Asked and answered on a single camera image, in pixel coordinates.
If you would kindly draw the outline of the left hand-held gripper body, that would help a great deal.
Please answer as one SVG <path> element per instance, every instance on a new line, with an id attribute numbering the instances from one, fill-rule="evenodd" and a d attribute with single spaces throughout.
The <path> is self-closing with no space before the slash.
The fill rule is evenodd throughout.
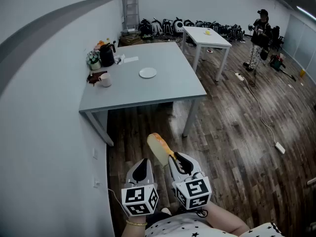
<path id="1" fill-rule="evenodd" d="M 122 205 L 129 216 L 153 214 L 159 199 L 154 176 L 150 174 L 138 181 L 132 175 L 128 175 L 126 184 L 121 190 L 121 198 Z"/>

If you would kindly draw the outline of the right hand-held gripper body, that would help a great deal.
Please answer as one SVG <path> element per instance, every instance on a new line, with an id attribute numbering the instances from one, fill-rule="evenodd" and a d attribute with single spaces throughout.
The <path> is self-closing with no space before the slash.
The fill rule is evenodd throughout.
<path id="1" fill-rule="evenodd" d="M 173 181 L 172 186 L 175 196 L 186 210 L 201 208 L 208 203 L 212 195 L 209 179 L 203 172 L 196 172 L 181 181 Z"/>

